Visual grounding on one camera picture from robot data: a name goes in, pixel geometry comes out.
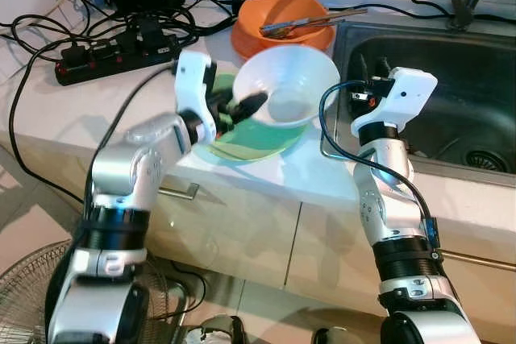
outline white bowl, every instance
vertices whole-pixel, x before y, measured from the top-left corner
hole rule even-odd
[[[340,81],[329,56],[298,44],[259,52],[236,75],[233,97],[239,102],[250,94],[266,92],[268,100],[253,118],[269,126],[293,128],[318,115],[323,93]],[[333,93],[326,105],[335,99]]]

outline white countertop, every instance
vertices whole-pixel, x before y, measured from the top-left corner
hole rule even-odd
[[[209,24],[222,15],[212,7],[196,10],[198,24]],[[378,22],[384,16],[375,14],[356,20]],[[399,24],[421,23],[394,17]],[[485,31],[489,25],[478,27]],[[231,29],[201,38],[189,47],[207,52],[218,64],[218,73],[234,73],[243,61],[230,43]],[[74,155],[91,155],[109,122],[125,97],[150,72],[135,70],[77,85],[60,86],[53,65],[39,60],[28,79],[15,117],[15,131],[20,139],[39,140],[50,147]],[[6,138],[7,118],[14,91],[22,73],[0,85],[0,137]],[[141,120],[175,106],[173,77],[163,74],[146,86],[131,103],[119,131]],[[195,146],[171,174],[196,182],[213,182],[249,189],[270,195],[291,197],[318,205],[344,206],[357,204],[356,187],[349,170],[352,163],[328,159],[319,151],[320,130],[315,122],[302,138],[280,155],[254,163],[236,163],[210,154]],[[509,232],[516,238],[516,190],[491,184],[416,174],[415,184],[427,199],[432,213],[440,218],[464,225]]]

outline stainless steel sink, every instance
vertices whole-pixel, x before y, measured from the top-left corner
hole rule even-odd
[[[497,35],[341,23],[334,62],[343,80],[391,68],[420,68],[439,83],[422,113],[401,133],[417,172],[516,185],[516,44]],[[358,150],[349,124],[348,93],[327,120],[335,140]],[[325,155],[338,157],[326,141]]]

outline sink drain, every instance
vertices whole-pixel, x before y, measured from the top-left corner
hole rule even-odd
[[[506,163],[499,156],[489,151],[470,151],[466,155],[466,163],[469,167],[507,172]]]

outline metal handle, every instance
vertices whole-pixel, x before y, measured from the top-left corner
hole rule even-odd
[[[186,199],[187,201],[192,201],[195,199],[195,195],[197,195],[197,191],[199,190],[199,184],[190,183],[186,192],[177,191],[175,189],[164,189],[160,188],[159,193],[166,195],[167,197],[177,197],[179,199]]]
[[[516,272],[516,264],[514,264],[514,263],[502,262],[502,261],[497,261],[494,259],[481,258],[481,257],[476,257],[475,255],[467,255],[467,254],[456,253],[454,251],[447,251],[447,250],[441,250],[441,253],[443,253],[443,257],[446,257],[449,259],[456,259],[457,261],[474,263],[477,265],[494,267],[495,269]]]

